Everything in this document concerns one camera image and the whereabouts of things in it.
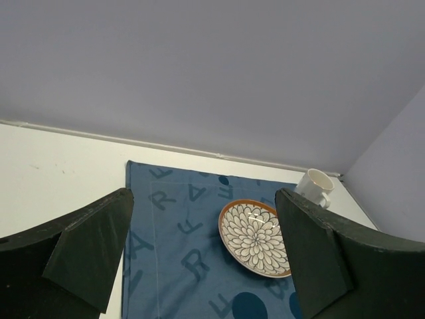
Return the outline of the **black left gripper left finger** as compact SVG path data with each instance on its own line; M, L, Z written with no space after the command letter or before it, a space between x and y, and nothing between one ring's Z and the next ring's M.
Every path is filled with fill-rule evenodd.
M126 188L1 238L2 318L106 313L133 213Z

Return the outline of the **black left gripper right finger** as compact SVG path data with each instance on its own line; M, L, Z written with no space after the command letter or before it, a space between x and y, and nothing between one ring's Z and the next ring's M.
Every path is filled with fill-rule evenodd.
M304 318L424 317L424 243L368 228L286 188L275 203Z

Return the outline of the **white ceramic mug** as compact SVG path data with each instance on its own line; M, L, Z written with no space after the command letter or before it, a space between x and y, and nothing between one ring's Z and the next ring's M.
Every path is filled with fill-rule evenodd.
M294 192L308 199L312 203L328 209L331 205L329 194L335 189L331 178L318 169L308 169Z

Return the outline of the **floral plate with brown rim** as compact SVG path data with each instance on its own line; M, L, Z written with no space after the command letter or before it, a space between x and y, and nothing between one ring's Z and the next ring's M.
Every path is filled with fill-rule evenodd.
M248 270L268 278L291 276L276 210L251 199L225 205L218 231L227 251Z

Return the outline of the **blue letter-print cloth placemat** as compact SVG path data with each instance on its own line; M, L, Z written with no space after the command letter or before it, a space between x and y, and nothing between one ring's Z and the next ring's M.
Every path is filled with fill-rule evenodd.
M269 206L284 184L129 161L134 208L124 252L124 318L300 318L293 280L243 267L218 217L231 201Z

